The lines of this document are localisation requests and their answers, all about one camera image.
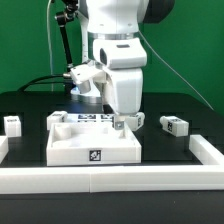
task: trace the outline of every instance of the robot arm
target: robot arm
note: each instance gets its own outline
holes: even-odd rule
[[[91,89],[88,80],[97,83],[102,103],[110,105],[116,115],[136,114],[141,104],[141,67],[147,63],[138,23],[160,22],[172,10],[174,0],[79,0],[78,5],[83,60],[93,63],[71,69],[72,79],[86,87],[83,93]]]

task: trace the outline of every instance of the black tabletop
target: black tabletop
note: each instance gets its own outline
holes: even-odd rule
[[[101,105],[74,102],[62,92],[0,94],[3,117],[18,115],[22,137],[9,138],[0,168],[46,167],[46,117],[54,111],[102,113]],[[138,165],[200,164],[189,151],[189,136],[176,138],[161,128],[161,116],[189,122],[189,135],[200,134],[224,152],[224,118],[185,94],[144,93],[145,125],[135,135],[142,145]],[[223,223],[223,191],[154,191],[0,195],[0,223]]]

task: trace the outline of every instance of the small white block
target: small white block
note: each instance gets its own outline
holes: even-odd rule
[[[55,125],[55,137],[58,140],[66,140],[72,137],[72,130],[69,124],[56,124]]]
[[[137,131],[140,127],[142,127],[144,125],[144,120],[145,114],[142,112],[125,118],[125,122],[132,131]]]
[[[4,127],[7,137],[21,136],[21,122],[18,116],[4,117]]]
[[[66,111],[55,111],[47,117],[47,130],[51,129],[51,124],[62,123],[67,120],[68,113]]]
[[[163,116],[160,118],[160,123],[162,124],[164,131],[167,131],[176,137],[188,135],[189,123],[178,117]]]

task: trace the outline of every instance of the white tray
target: white tray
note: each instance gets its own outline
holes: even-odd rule
[[[125,124],[116,131],[111,122],[52,124],[47,165],[140,163],[141,145]]]

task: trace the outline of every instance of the green background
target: green background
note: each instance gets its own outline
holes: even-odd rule
[[[1,1],[0,92],[14,91],[28,81],[50,74],[46,30],[48,0],[21,3]],[[171,14],[160,24],[140,26],[154,49],[224,115],[224,1],[176,0]],[[51,5],[54,73],[66,70],[59,28],[54,15],[61,1]],[[68,24],[74,64],[81,62],[79,22]],[[144,92],[180,92],[197,95],[148,52]],[[30,90],[50,90],[35,86]]]

